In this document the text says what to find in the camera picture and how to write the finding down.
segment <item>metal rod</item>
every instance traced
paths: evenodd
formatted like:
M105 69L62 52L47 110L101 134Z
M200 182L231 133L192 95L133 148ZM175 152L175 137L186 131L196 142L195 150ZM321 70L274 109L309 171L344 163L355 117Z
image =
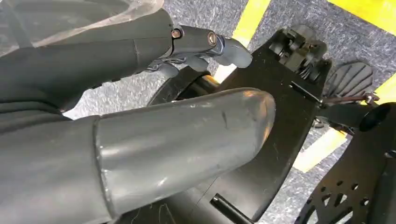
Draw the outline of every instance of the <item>metal rod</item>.
M312 95L312 93L308 92L306 89L299 86L297 83L292 81L290 84L290 87L293 88L294 90L296 90L297 92L301 93L304 97L322 104L322 100L320 100L317 97L315 97L314 95Z
M361 101L366 100L366 96L357 96L357 97L334 97L334 98L324 98L323 103L341 103L348 101Z
M253 224L254 222L229 203L221 195L216 194L210 203L235 224Z

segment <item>hole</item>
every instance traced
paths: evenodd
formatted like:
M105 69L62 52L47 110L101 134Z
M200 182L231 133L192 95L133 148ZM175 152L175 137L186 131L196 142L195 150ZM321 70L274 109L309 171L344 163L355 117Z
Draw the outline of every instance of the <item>hole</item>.
M390 104L382 104L366 114L359 125L359 130L367 132L378 126L386 119L390 111Z
M385 153L385 157L396 159L396 150L391 150Z
M316 213L316 210L314 210L306 223L316 224L317 222L318 222L318 214Z
M345 211L336 216L330 223L334 224L351 224L354 211L352 207L347 208Z
M352 190L357 190L358 188L359 188L359 184L357 184L357 183L352 184L352 187L351 187Z
M347 195L338 194L338 195L337 195L337 198L335 199L334 206L335 206L335 207L339 206L339 205L340 205L341 203L343 203L347 198L348 198Z
M322 197L322 202L323 202L323 204L325 204L325 207L326 207L327 204L329 203L330 197L331 197L331 194L327 194L327 195L325 195L325 196Z
M366 205L368 205L368 202L369 202L368 198L365 197L365 198L363 198L363 200L360 201L360 205L366 206Z

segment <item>scratch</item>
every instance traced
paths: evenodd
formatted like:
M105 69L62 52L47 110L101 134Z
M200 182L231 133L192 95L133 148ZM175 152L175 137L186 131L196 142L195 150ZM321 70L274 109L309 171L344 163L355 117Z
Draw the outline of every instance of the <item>scratch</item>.
M221 116L223 117L224 124L226 125L226 129L228 129L228 124L227 124L227 116L224 111L221 112Z
M139 213L140 213L140 208L138 209L136 216L131 220L131 224L134 224L134 221L139 216Z
M209 21L209 24L211 24L214 19L214 15L216 14L216 11L217 11L216 9L217 9L217 7L214 8L213 15L211 17L211 20Z
M276 160L279 161L279 151L278 148L276 147L276 143L274 143L274 149L276 151Z
M214 182L217 180L217 177L213 180L213 182L211 183L211 185L209 185L209 187L206 189L205 193L203 195L206 195L206 193L209 191L209 189L212 187L212 185L214 184ZM201 199L204 197L201 197L197 203L195 204L195 207L198 207L198 203L201 201Z
M303 109L303 113L309 117L309 114L307 113L307 111L305 109Z
M170 212L169 207L168 207L167 204L161 204L160 207L159 207L159 209L158 209L158 223L161 224L161 210L162 210L163 207L166 208L166 210L167 210L167 212L168 212L168 214L169 214L169 216L170 216L170 219L171 219L172 223L173 223L173 224L177 224L176 221L175 221L175 219L173 218L173 215L172 215L172 213Z

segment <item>gray cylindrical arm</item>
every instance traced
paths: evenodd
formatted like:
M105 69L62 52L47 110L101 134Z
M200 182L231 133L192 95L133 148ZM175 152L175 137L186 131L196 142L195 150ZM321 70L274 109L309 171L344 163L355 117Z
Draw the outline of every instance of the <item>gray cylindrical arm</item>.
M271 95L237 89L5 133L0 219L107 222L250 161L274 116Z

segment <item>gray plastic cover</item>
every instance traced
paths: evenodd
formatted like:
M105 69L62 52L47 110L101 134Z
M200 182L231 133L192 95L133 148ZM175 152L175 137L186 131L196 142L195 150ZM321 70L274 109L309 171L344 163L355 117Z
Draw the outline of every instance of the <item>gray plastic cover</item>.
M0 56L152 14L163 0L0 0Z
M109 222L246 164L274 119L252 88L75 121L2 114L20 129L0 135L1 223Z

